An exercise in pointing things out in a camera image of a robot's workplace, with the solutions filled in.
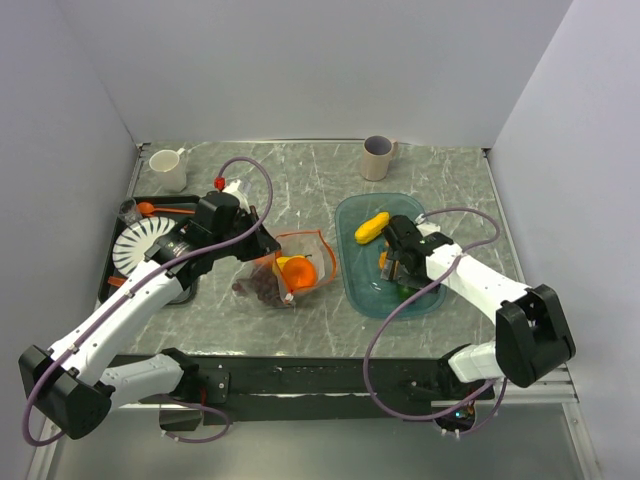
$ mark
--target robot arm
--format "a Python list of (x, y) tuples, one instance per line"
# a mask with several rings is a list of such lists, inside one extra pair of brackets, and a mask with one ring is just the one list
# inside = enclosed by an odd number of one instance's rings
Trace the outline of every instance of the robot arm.
[[(215, 260), (235, 256), (248, 261), (279, 250), (279, 244), (260, 226), (240, 242), (175, 265), (135, 293), (131, 289), (166, 262), (235, 238), (257, 220), (239, 181), (231, 182), (222, 192), (209, 192), (201, 198), (194, 216), (158, 238), (127, 282), (77, 329), (46, 352), (32, 346), (22, 354), (19, 365), (28, 396), (53, 362), (64, 352), (73, 352), (49, 377), (35, 406), (70, 438), (77, 439), (90, 433), (111, 410), (121, 405), (160, 393), (179, 395), (192, 387), (191, 374), (198, 367), (175, 349), (130, 365), (107, 367), (156, 311), (209, 272)], [(77, 347), (78, 338), (123, 297), (128, 299)]]
[[(391, 277), (431, 281), (444, 274), (462, 248), (439, 231), (416, 226), (406, 216), (391, 219)], [(556, 293), (546, 285), (531, 288), (490, 269), (469, 255), (443, 282), (484, 313), (496, 327), (496, 339), (445, 355), (462, 383), (506, 376), (525, 388), (575, 355), (575, 344)]]

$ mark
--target clear glass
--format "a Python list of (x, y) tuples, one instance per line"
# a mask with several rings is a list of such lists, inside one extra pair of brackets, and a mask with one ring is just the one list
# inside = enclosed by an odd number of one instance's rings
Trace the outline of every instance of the clear glass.
[(125, 224), (133, 225), (142, 220), (142, 214), (138, 210), (138, 204), (133, 197), (127, 197), (118, 208), (118, 218)]

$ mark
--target gray marble table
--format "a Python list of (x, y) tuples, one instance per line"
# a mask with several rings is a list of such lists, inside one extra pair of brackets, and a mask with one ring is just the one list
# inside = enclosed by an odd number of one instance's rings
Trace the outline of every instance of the gray marble table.
[[(166, 194), (148, 168), (161, 149), (186, 148), (188, 186), (183, 193), (203, 195), (212, 189), (220, 165), (236, 155), (258, 160), (273, 179), (275, 196), (267, 228), (323, 231), (336, 249), (334, 212), (345, 198), (372, 192), (400, 192), (416, 198), (426, 210), (465, 205), (500, 221), (499, 207), (482, 151), (478, 148), (433, 148), (401, 145), (389, 175), (371, 183), (358, 174), (359, 143), (160, 143), (145, 145), (135, 195)], [(229, 178), (252, 182), (251, 201), (261, 211), (266, 186), (254, 167), (235, 164)], [(466, 244), (492, 233), (471, 214), (441, 215), (442, 231)], [(508, 277), (516, 278), (509, 240), (504, 236), (473, 256)], [(190, 354), (362, 356), (381, 320), (357, 313), (346, 297), (341, 275), (305, 297), (296, 308), (268, 309), (234, 295), (231, 284), (242, 264), (224, 259), (200, 280), (194, 300), (168, 306), (153, 316), (123, 353), (153, 354), (177, 347)], [(493, 337), (493, 325), (465, 300), (449, 292), (435, 312), (391, 324), (376, 356), (439, 357), (463, 343)]]

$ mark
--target teal tray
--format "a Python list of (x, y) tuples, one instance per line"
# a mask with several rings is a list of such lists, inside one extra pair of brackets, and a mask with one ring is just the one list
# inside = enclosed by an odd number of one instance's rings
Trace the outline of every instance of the teal tray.
[[(355, 310), (372, 318), (386, 318), (402, 303), (396, 284), (380, 278), (378, 259), (385, 248), (384, 237), (380, 235), (367, 245), (359, 245), (354, 239), (358, 227), (380, 212), (414, 219), (424, 213), (424, 209), (414, 198), (402, 193), (371, 193), (347, 198), (335, 213), (338, 254), (347, 298)], [(437, 293), (427, 293), (400, 312), (397, 318), (434, 311), (444, 302), (446, 290), (442, 286)]]

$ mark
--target gray mug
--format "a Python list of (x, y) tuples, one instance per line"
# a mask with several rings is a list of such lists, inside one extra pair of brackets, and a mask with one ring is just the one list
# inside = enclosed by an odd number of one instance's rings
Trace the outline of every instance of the gray mug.
[(389, 163), (398, 152), (397, 140), (374, 135), (365, 139), (362, 152), (360, 174), (370, 182), (377, 182), (387, 176)]

